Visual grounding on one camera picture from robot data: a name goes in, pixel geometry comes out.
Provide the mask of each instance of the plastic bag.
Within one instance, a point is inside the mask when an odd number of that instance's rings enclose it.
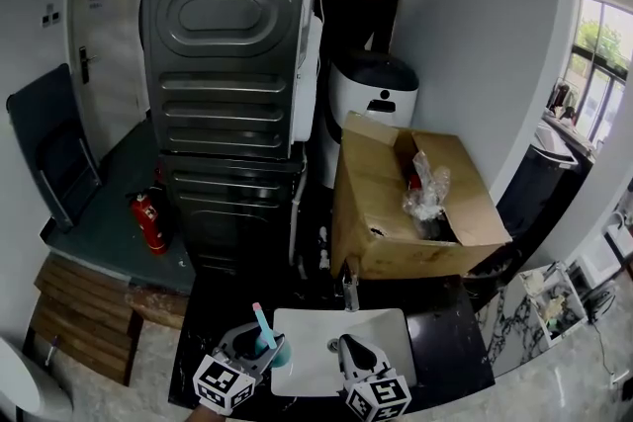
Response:
[[[442,206],[450,188],[451,172],[448,167],[440,166],[431,172],[426,154],[419,151],[413,158],[415,172],[419,176],[421,188],[409,189],[403,198],[403,210],[413,216],[415,228],[423,238],[436,235],[438,226],[433,221],[444,212]]]

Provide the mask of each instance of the white sink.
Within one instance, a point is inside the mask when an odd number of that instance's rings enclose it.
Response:
[[[331,397],[343,389],[338,355],[327,345],[342,334],[353,334],[383,349],[407,385],[417,383],[407,321],[401,309],[355,312],[279,308],[273,328],[286,335],[292,355],[272,372],[272,392],[292,397]]]

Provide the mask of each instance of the faucet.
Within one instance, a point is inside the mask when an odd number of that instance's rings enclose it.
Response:
[[[345,311],[358,311],[358,269],[352,269],[349,264],[358,267],[358,259],[345,260],[343,265],[343,296],[345,297]]]

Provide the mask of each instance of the toilet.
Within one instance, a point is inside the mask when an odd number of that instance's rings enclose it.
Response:
[[[72,404],[55,380],[0,338],[0,392],[45,420],[69,421]]]

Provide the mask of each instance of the cardboard box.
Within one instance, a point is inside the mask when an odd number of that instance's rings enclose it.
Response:
[[[456,241],[427,241],[403,211],[404,174],[422,149],[451,171],[444,202]],[[365,279],[463,275],[511,241],[466,148],[455,135],[347,116],[334,187],[331,272],[357,257]]]

